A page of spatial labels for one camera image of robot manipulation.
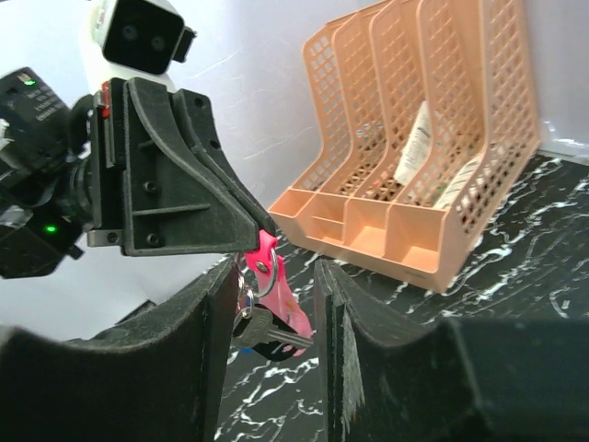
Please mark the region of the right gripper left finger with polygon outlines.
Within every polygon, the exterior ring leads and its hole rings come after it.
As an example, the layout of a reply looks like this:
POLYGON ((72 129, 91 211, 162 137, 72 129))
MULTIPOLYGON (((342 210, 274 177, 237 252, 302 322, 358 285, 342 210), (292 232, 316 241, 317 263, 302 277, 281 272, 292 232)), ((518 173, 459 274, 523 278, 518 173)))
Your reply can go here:
POLYGON ((1 330, 5 441, 211 441, 237 306, 224 261, 90 340, 1 330))

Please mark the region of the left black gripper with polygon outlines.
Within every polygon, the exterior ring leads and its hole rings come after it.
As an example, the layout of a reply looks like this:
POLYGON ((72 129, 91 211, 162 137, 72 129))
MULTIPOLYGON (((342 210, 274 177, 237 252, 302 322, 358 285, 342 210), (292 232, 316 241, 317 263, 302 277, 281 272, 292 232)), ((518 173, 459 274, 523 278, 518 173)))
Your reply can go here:
MULTIPOLYGON (((113 77, 68 107, 29 67, 2 77, 2 278, 47 276, 82 256, 76 243, 95 225, 108 150, 90 122, 121 118, 111 99, 122 85, 113 77)), ((123 102, 126 255, 250 251, 258 228, 276 236, 222 150, 208 97, 180 89, 169 99, 164 86, 133 78, 123 102)))

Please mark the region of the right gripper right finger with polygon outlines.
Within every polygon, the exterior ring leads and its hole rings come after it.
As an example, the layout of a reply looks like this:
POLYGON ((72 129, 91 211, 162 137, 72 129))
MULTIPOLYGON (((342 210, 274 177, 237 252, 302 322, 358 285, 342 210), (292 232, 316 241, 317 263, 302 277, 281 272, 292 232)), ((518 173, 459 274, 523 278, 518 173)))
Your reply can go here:
POLYGON ((584 441, 586 320, 446 318, 423 326, 335 262, 314 269, 330 441, 584 441))

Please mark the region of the key with black tag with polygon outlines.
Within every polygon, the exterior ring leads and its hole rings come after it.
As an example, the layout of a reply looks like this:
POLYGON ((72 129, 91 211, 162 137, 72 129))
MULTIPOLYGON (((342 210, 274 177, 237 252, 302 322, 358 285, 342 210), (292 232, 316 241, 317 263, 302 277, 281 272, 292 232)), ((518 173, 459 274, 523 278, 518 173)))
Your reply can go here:
POLYGON ((238 277, 238 302, 232 344, 281 362, 301 355, 312 344, 312 327, 288 285, 283 260, 252 260, 258 287, 238 277))

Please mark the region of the pink strap keyring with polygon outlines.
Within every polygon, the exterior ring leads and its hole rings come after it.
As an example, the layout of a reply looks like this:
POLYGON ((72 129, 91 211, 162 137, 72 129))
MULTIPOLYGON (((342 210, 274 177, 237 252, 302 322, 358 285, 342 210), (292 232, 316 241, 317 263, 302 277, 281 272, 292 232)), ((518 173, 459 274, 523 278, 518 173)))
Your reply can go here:
POLYGON ((277 244, 275 236, 261 230, 259 246, 245 253, 246 265, 256 275, 258 287, 250 292, 250 317, 241 338, 244 347, 274 362, 299 356, 312 343, 309 318, 288 284, 277 244))

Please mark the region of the key with blue tag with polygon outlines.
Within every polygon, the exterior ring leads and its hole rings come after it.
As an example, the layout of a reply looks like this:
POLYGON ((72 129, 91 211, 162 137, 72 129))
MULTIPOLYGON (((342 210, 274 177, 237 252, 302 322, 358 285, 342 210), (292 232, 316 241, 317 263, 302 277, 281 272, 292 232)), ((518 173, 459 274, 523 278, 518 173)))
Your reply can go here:
POLYGON ((252 353, 252 349, 250 347, 244 347, 242 344, 237 344, 237 335, 240 332, 245 330, 247 325, 248 318, 250 317, 250 307, 251 307, 251 299, 248 296, 245 296, 239 305, 239 312, 237 313, 235 327, 234 327, 234 345, 238 348, 238 350, 246 355, 252 353))

